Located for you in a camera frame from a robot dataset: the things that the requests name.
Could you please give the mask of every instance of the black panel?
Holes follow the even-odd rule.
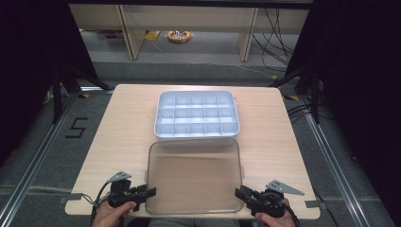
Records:
[[[66,2],[2,1],[0,19],[3,162],[41,108],[56,68],[69,92],[79,89],[75,80],[79,76],[61,65],[78,69],[88,79],[97,75]]]
[[[353,4],[324,94],[352,151],[401,226],[401,16],[399,3]]]

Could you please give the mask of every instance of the tray compartment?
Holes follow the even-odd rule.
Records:
[[[154,132],[160,140],[236,137],[239,122],[234,96],[224,90],[163,92]]]

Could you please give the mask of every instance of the transparent plastic lid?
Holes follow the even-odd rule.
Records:
[[[150,147],[147,199],[152,215],[237,212],[242,185],[238,143],[232,138],[160,141]]]

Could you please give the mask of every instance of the hand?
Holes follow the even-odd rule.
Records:
[[[284,200],[286,205],[289,206],[289,201],[287,199]],[[254,216],[265,222],[270,227],[295,227],[292,216],[287,209],[284,215],[280,218],[273,218],[265,213],[256,213]]]
[[[128,201],[122,206],[112,208],[107,202],[102,202],[97,210],[92,227],[116,227],[120,217],[125,217],[135,206],[135,202]]]

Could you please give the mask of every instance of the light wooden tabletop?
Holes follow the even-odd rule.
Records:
[[[235,96],[240,132],[240,162],[243,184],[256,191],[278,180],[305,192],[304,196],[285,194],[300,219],[316,219],[319,208],[306,208],[305,201],[315,195],[305,169],[280,91],[265,87],[118,85],[96,132],[72,193],[96,198],[98,191],[115,173],[132,175],[131,186],[146,183],[148,151],[158,141],[154,123],[159,94],[174,90],[228,90]],[[90,215],[92,205],[86,200],[69,201],[69,215]],[[142,204],[131,216],[150,217]],[[236,213],[175,216],[184,218],[253,218],[246,205]]]

